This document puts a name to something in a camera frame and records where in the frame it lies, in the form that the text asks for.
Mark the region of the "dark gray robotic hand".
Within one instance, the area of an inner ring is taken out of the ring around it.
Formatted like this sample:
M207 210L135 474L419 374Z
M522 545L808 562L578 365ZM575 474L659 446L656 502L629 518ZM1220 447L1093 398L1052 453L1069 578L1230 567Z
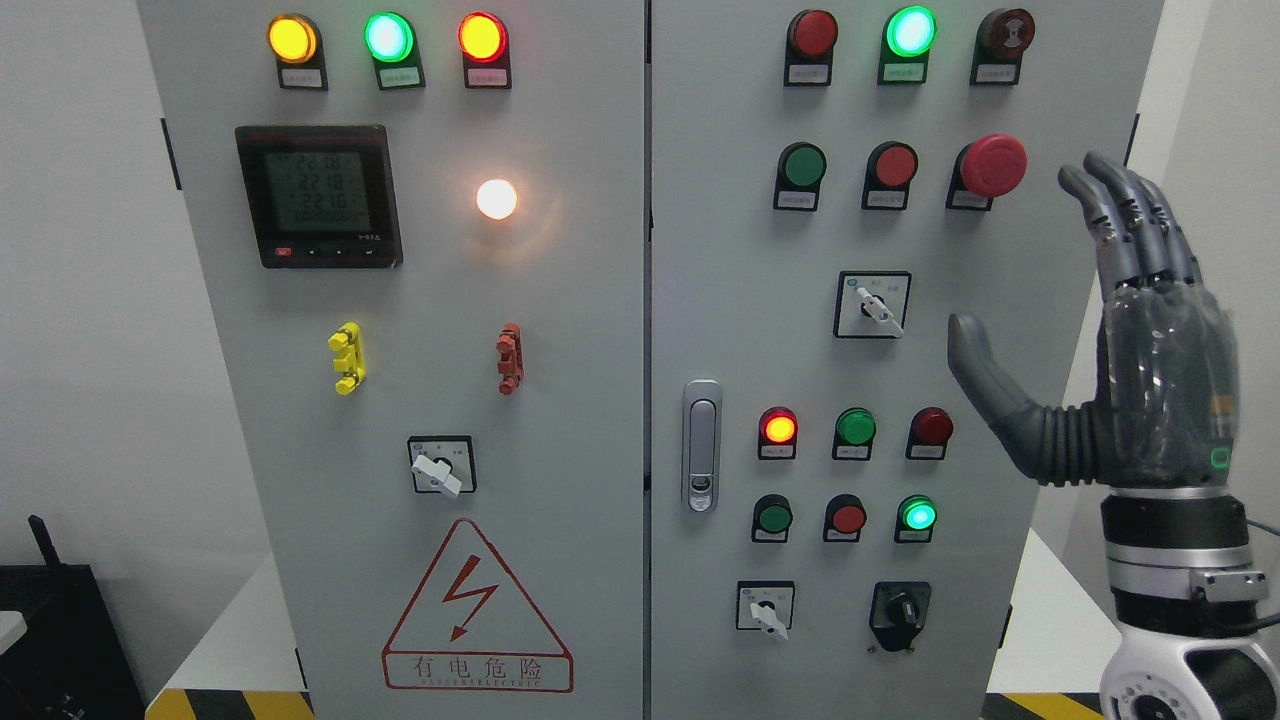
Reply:
M1061 167L1059 183L1096 245L1094 397L1032 400L965 314L948 320L951 373L1014 466L1043 486L1224 486L1239 419L1235 333L1164 191L1098 152Z

